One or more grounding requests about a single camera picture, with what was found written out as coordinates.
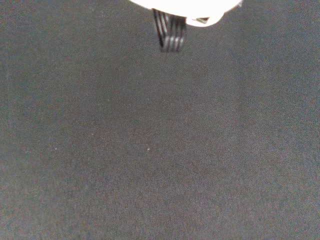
black ribbon cable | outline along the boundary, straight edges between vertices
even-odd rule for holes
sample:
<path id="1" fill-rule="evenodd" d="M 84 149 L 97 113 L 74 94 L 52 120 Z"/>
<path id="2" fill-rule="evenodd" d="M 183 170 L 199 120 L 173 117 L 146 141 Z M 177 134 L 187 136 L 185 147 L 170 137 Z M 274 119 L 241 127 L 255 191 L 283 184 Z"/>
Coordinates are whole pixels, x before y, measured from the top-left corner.
<path id="1" fill-rule="evenodd" d="M 185 41 L 186 18 L 153 9 L 162 52 L 180 52 Z"/>

white object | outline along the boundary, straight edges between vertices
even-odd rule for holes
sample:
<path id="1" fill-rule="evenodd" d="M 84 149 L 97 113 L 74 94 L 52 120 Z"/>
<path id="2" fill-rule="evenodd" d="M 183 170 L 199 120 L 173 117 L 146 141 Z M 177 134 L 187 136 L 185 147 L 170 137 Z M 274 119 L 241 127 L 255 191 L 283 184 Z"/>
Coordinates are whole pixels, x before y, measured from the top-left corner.
<path id="1" fill-rule="evenodd" d="M 186 24 L 207 27 L 218 22 L 225 12 L 240 5 L 242 0 L 130 0 L 147 9 L 186 17 Z"/>

white plastic part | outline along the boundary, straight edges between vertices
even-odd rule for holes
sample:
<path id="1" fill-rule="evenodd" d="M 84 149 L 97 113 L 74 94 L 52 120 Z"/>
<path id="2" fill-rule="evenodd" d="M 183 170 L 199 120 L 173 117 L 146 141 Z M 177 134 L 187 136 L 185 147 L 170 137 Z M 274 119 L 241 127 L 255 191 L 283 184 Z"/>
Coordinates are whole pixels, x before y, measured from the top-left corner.
<path id="1" fill-rule="evenodd" d="M 130 0 L 147 9 L 186 17 L 186 24 L 207 27 L 218 22 L 225 12 L 241 4 L 242 0 Z M 199 18 L 209 18 L 203 23 Z"/>

